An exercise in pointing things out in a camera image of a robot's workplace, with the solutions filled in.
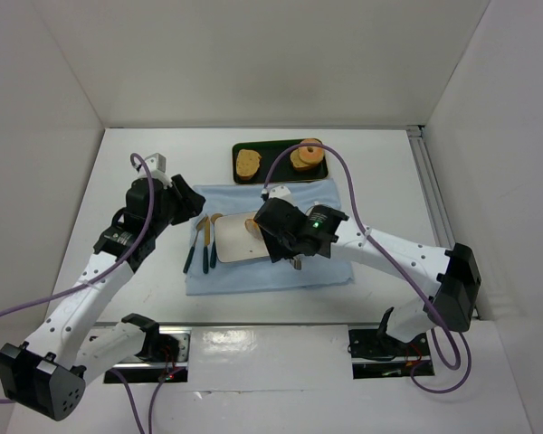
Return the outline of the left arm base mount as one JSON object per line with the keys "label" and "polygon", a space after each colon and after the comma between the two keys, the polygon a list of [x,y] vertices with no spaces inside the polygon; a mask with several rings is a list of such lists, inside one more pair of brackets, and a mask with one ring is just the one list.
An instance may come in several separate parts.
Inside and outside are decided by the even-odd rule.
{"label": "left arm base mount", "polygon": [[187,382],[191,329],[161,325],[159,334],[159,343],[153,347],[151,355],[142,358],[132,355],[113,366],[128,383]]}

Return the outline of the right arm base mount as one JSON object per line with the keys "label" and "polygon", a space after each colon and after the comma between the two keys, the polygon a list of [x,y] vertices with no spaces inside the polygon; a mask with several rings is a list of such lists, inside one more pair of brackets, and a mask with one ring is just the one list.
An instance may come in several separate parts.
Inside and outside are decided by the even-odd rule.
{"label": "right arm base mount", "polygon": [[374,326],[348,329],[348,354],[355,380],[434,376],[426,334],[409,344],[379,336]]}

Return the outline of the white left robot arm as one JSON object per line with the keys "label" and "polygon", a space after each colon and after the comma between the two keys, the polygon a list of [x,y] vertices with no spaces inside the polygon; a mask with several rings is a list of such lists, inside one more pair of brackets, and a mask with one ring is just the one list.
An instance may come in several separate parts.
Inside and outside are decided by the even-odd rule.
{"label": "white left robot arm", "polygon": [[94,245],[77,284],[45,321],[19,345],[0,350],[0,381],[5,397],[51,420],[76,410],[86,387],[127,358],[173,363],[175,338],[163,335],[156,321],[124,316],[110,331],[88,335],[113,297],[134,277],[170,225],[202,213],[205,198],[181,175],[140,178],[126,193],[126,204]]}

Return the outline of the striped bread roll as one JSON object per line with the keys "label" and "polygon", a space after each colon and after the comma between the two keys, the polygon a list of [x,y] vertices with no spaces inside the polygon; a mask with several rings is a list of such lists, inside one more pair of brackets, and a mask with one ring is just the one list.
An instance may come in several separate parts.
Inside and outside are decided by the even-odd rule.
{"label": "striped bread roll", "polygon": [[256,240],[263,241],[262,231],[260,226],[254,221],[254,219],[246,219],[244,222],[244,227],[250,235],[252,235]]}

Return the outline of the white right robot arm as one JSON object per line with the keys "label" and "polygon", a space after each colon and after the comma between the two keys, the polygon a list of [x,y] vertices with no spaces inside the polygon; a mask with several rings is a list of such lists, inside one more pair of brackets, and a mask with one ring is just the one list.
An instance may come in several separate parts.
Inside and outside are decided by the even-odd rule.
{"label": "white right robot arm", "polygon": [[465,333],[475,309],[481,275],[472,249],[426,246],[374,229],[360,229],[343,212],[315,205],[307,212],[280,198],[268,199],[254,216],[271,260],[319,255],[343,259],[405,279],[420,291],[390,307],[379,333],[410,343],[437,326]]}

